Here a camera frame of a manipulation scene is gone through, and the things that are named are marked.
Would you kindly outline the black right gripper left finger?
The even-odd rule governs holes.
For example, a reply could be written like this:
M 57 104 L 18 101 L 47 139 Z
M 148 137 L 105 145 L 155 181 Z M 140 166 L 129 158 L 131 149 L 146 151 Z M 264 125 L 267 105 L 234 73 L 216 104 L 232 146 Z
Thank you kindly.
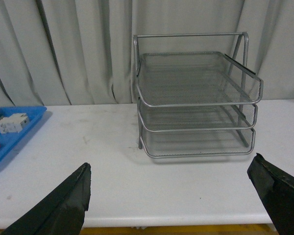
M 91 165 L 82 164 L 2 235 L 78 235 L 91 197 Z

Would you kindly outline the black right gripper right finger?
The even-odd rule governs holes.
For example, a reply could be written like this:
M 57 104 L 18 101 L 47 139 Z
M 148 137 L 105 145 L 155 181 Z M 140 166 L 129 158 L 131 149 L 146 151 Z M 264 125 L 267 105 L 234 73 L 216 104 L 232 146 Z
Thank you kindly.
M 294 235 L 294 177 L 257 153 L 247 174 L 280 235 Z

